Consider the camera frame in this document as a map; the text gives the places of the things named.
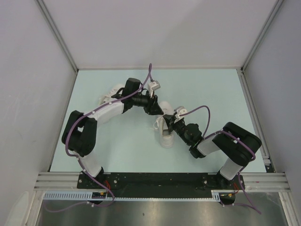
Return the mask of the white sneaker with laces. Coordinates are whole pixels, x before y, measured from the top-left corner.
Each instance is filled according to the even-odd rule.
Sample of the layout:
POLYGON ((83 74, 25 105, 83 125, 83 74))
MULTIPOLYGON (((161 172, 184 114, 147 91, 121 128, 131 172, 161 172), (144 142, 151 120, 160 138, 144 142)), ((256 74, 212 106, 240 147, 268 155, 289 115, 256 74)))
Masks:
POLYGON ((163 148, 171 148, 174 144, 174 133, 170 132, 168 125, 163 118, 164 115, 173 115, 174 110, 167 101, 159 103, 160 108, 163 111, 163 115, 159 115, 154 122, 154 129, 159 132, 160 144, 163 148))

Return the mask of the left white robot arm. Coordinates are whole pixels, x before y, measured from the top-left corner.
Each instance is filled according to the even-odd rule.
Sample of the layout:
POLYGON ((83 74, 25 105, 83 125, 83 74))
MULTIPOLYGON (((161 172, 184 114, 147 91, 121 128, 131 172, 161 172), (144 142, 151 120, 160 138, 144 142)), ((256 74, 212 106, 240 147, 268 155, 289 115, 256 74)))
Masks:
POLYGON ((103 167, 97 162, 93 151, 96 144, 96 133, 100 125, 112 117, 123 114, 133 106, 143 107, 148 115, 163 115, 154 91, 160 88, 158 81, 151 81, 144 89, 141 81, 129 78, 125 84, 118 84, 100 98, 100 106, 89 116, 73 111, 65 126, 62 143, 68 147, 68 155, 74 155, 89 174, 87 182, 93 188, 103 185, 103 167))

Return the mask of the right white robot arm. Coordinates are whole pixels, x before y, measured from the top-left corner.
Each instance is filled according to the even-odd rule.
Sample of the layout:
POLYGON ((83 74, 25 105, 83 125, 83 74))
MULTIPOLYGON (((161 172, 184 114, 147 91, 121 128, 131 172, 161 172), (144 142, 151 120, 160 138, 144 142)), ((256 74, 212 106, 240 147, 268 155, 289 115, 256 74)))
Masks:
POLYGON ((175 132, 189 146, 189 152, 194 158, 204 158, 221 150, 228 158, 218 171, 217 184, 222 189, 228 189, 234 183, 234 177, 250 162, 254 161, 256 152, 260 149, 261 140, 242 127, 228 122, 215 133, 202 136, 195 123, 185 124, 175 115, 163 116, 168 130, 175 132))

